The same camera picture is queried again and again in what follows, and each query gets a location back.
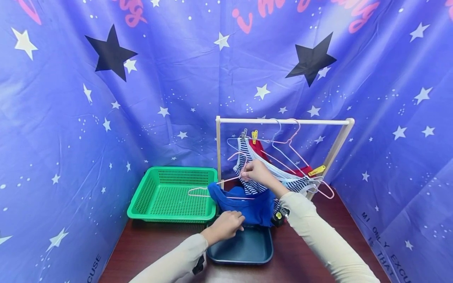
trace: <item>left hand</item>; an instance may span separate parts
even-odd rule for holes
[[[238,230],[243,231],[242,223],[246,218],[239,211],[225,211],[216,221],[200,234],[209,246],[236,236]]]

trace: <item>yellow clothespin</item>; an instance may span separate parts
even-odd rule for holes
[[[256,144],[256,139],[258,138],[258,130],[254,130],[252,132],[252,142],[253,144]]]
[[[326,170],[326,167],[324,165],[322,165],[322,166],[319,166],[318,168],[314,169],[313,171],[309,172],[308,175],[311,177],[313,175],[324,172],[324,170]]]

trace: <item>blue shirt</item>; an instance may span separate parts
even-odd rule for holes
[[[220,206],[222,211],[240,211],[245,216],[245,224],[271,227],[270,222],[274,207],[275,195],[271,190],[258,194],[246,195],[244,188],[234,187],[229,192],[222,190],[216,183],[207,187],[211,198]],[[230,199],[227,197],[248,197],[253,200]]]

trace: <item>dark blue tray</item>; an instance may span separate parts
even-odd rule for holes
[[[207,249],[207,256],[218,264],[265,264],[274,255],[270,228],[244,227],[236,236]]]

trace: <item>wrist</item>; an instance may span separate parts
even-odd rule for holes
[[[280,199],[284,194],[288,193],[289,190],[277,179],[274,180],[267,186],[270,189],[277,199]]]
[[[200,234],[206,239],[208,247],[212,246],[213,244],[219,241],[219,239],[216,236],[216,233],[212,230],[211,227],[207,227]]]

